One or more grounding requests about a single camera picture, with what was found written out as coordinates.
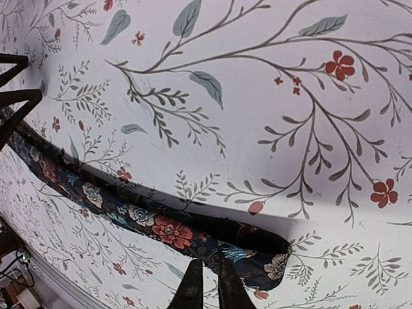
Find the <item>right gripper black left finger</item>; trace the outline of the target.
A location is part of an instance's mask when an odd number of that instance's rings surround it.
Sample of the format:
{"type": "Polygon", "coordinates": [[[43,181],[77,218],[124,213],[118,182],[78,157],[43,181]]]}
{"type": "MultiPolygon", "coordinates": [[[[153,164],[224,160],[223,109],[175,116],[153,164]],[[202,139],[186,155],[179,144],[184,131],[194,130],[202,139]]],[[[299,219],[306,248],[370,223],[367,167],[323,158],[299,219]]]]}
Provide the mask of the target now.
{"type": "Polygon", "coordinates": [[[189,263],[182,281],[167,309],[203,308],[203,263],[194,259],[189,263]]]}

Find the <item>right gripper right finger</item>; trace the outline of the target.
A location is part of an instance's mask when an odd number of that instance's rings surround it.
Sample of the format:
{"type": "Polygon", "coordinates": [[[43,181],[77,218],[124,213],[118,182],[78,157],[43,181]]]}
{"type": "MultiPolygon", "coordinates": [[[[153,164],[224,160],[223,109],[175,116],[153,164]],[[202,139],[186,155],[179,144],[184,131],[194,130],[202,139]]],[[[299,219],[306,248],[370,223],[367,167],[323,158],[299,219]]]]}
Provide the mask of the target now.
{"type": "Polygon", "coordinates": [[[219,306],[222,309],[254,309],[232,263],[223,258],[218,273],[219,306]]]}

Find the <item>dark floral tie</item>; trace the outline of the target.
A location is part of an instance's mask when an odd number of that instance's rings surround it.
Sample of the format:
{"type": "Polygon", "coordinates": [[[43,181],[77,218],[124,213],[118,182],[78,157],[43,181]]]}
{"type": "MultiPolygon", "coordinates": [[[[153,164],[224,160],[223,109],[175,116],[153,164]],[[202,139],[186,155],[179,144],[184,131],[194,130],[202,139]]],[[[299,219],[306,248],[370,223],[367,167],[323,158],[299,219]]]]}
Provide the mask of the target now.
{"type": "Polygon", "coordinates": [[[292,248],[273,232],[228,218],[180,211],[108,183],[67,160],[63,151],[25,122],[15,127],[7,144],[47,187],[123,229],[201,259],[214,273],[221,259],[228,259],[247,287],[270,291],[283,279],[292,248]]]}

